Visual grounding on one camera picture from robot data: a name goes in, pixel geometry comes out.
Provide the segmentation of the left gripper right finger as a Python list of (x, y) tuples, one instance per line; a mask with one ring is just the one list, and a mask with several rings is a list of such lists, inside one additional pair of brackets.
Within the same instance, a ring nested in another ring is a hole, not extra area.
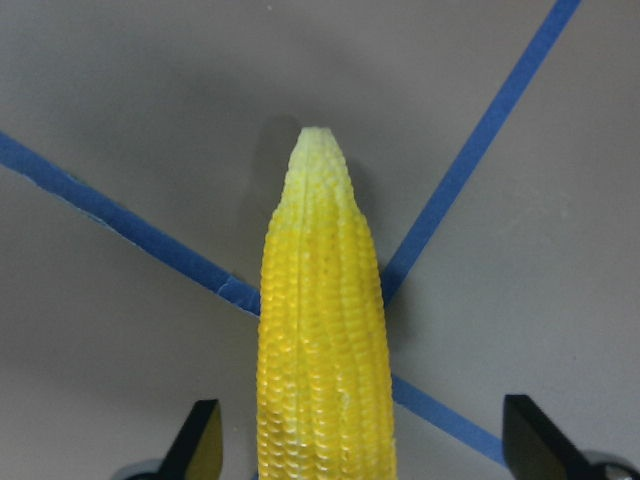
[(503, 400), (502, 451), (515, 479), (637, 479), (639, 469), (611, 454), (579, 450), (525, 394)]

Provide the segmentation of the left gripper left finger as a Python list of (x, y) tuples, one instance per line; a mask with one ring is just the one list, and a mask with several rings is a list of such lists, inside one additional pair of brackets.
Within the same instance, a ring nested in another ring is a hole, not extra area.
[(115, 479), (219, 479), (223, 468), (221, 406), (196, 401), (166, 455), (117, 470)]

